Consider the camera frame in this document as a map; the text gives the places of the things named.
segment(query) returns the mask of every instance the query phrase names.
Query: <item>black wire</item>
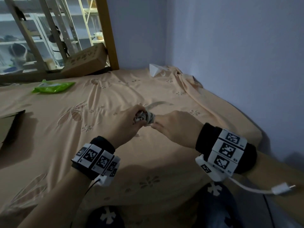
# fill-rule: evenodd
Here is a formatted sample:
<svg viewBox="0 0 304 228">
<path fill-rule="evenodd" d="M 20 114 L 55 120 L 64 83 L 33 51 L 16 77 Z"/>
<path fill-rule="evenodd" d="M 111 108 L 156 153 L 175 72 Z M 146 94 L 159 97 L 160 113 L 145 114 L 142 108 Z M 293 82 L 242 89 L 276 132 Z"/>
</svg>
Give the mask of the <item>black wire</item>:
<svg viewBox="0 0 304 228">
<path fill-rule="evenodd" d="M 100 179 L 96 180 L 96 181 L 89 187 L 89 189 L 86 191 L 85 195 L 87 194 L 87 192 L 89 192 L 89 190 L 93 187 L 93 185 L 95 185 L 95 184 L 96 184 L 97 182 L 99 182 L 99 181 L 100 181 Z"/>
<path fill-rule="evenodd" d="M 266 199 L 266 196 L 263 194 L 263 197 L 264 197 L 264 200 L 265 200 L 265 203 L 266 203 L 266 206 L 267 206 L 267 209 L 268 209 L 268 212 L 269 212 L 269 216 L 270 216 L 270 219 L 271 219 L 271 223 L 272 223 L 272 227 L 275 228 L 275 222 L 273 221 L 273 217 L 272 217 L 272 213 L 271 213 L 271 210 L 269 208 L 269 204 L 268 204 L 268 201 Z"/>
</svg>

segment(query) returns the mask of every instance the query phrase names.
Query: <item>person's right hand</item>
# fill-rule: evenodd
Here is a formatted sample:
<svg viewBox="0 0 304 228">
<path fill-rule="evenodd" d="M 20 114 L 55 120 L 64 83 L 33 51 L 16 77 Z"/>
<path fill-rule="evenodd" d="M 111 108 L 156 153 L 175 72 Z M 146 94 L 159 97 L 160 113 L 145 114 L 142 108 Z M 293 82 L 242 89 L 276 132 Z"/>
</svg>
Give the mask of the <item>person's right hand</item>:
<svg viewBox="0 0 304 228">
<path fill-rule="evenodd" d="M 195 149 L 203 125 L 188 112 L 173 111 L 165 115 L 156 115 L 151 127 L 164 134 L 171 141 Z"/>
</svg>

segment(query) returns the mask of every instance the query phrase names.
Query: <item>cardboard piece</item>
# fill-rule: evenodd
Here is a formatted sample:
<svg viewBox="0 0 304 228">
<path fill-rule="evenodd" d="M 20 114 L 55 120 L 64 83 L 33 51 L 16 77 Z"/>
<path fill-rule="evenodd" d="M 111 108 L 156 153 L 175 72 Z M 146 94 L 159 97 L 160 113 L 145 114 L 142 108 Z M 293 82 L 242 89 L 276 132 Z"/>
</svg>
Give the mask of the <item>cardboard piece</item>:
<svg viewBox="0 0 304 228">
<path fill-rule="evenodd" d="M 5 142 L 10 143 L 16 138 L 15 129 L 19 124 L 18 119 L 24 112 L 25 110 L 0 116 L 0 149 Z"/>
<path fill-rule="evenodd" d="M 65 77 L 85 76 L 103 69 L 108 51 L 103 43 L 98 43 L 70 56 L 61 74 Z"/>
</svg>

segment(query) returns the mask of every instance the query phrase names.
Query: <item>green packet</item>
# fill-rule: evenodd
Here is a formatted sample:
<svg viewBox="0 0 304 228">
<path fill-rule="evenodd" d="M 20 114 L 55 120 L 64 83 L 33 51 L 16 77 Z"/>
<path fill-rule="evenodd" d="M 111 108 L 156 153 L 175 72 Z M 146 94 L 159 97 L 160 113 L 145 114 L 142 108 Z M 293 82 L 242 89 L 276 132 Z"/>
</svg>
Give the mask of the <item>green packet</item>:
<svg viewBox="0 0 304 228">
<path fill-rule="evenodd" d="M 33 89 L 32 93 L 47 93 L 47 94 L 58 93 L 65 91 L 74 84 L 75 82 L 54 83 L 54 82 L 46 81 L 44 79 L 42 83 L 39 84 L 39 86 Z"/>
</svg>

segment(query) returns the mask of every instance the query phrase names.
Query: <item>white wall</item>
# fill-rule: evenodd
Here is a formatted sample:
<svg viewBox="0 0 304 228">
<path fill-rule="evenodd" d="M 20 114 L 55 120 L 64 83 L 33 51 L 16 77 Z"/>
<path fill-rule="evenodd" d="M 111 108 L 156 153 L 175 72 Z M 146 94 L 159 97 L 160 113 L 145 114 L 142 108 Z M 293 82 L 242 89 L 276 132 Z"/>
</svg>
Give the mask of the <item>white wall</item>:
<svg viewBox="0 0 304 228">
<path fill-rule="evenodd" d="M 304 170 L 304 0 L 168 0 L 166 64 L 264 132 L 260 149 Z"/>
<path fill-rule="evenodd" d="M 167 0 L 107 0 L 121 69 L 165 65 Z"/>
</svg>

